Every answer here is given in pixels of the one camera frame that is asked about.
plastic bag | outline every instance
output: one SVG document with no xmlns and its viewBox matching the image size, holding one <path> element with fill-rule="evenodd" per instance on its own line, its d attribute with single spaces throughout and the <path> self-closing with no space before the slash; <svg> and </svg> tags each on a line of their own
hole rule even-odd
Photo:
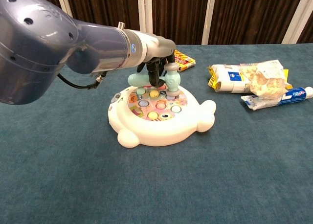
<svg viewBox="0 0 313 224">
<path fill-rule="evenodd" d="M 240 66 L 250 80 L 251 92 L 260 98 L 276 99 L 287 92 L 286 73 L 278 60 Z"/>
</svg>

white toy base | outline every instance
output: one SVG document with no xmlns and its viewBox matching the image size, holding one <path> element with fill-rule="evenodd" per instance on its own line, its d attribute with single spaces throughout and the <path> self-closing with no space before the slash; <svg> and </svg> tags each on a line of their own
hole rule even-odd
<svg viewBox="0 0 313 224">
<path fill-rule="evenodd" d="M 176 98 L 166 94 L 166 87 L 128 87 L 117 93 L 108 117 L 118 142 L 126 148 L 160 147 L 181 142 L 196 131 L 208 131 L 215 122 L 215 102 L 200 105 L 189 91 L 181 86 L 179 90 Z"/>
</svg>

toy ear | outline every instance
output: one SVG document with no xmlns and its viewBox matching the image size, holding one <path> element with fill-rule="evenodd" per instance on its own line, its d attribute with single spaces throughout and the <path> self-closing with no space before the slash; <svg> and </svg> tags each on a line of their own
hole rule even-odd
<svg viewBox="0 0 313 224">
<path fill-rule="evenodd" d="M 126 148 L 134 148 L 140 144 L 138 137 L 127 129 L 122 129 L 118 132 L 117 140 Z"/>
<path fill-rule="evenodd" d="M 206 100 L 200 105 L 201 111 L 215 113 L 216 103 L 212 100 Z"/>
<path fill-rule="evenodd" d="M 212 128 L 215 122 L 214 114 L 210 112 L 203 112 L 200 116 L 198 124 L 197 124 L 197 131 L 198 132 L 205 132 Z"/>
</svg>

table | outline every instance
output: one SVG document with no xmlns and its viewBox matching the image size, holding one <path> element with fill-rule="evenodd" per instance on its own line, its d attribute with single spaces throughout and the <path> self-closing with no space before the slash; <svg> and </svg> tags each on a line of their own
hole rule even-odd
<svg viewBox="0 0 313 224">
<path fill-rule="evenodd" d="M 254 112 L 240 94 L 208 87 L 207 67 L 278 59 L 291 84 L 312 86 L 313 44 L 178 50 L 197 62 L 181 86 L 217 103 L 213 128 L 182 143 L 118 144 L 107 109 L 135 68 L 109 72 L 96 90 L 56 79 L 34 103 L 0 104 L 1 223 L 312 223 L 313 100 Z"/>
</svg>

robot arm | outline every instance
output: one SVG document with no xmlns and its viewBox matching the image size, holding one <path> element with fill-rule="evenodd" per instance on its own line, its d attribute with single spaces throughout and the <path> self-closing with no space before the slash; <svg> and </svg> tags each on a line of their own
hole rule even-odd
<svg viewBox="0 0 313 224">
<path fill-rule="evenodd" d="M 75 20 L 46 0 L 0 0 L 0 102 L 39 99 L 62 67 L 80 74 L 147 65 L 151 85 L 159 64 L 175 62 L 173 41 L 153 34 Z"/>
</svg>

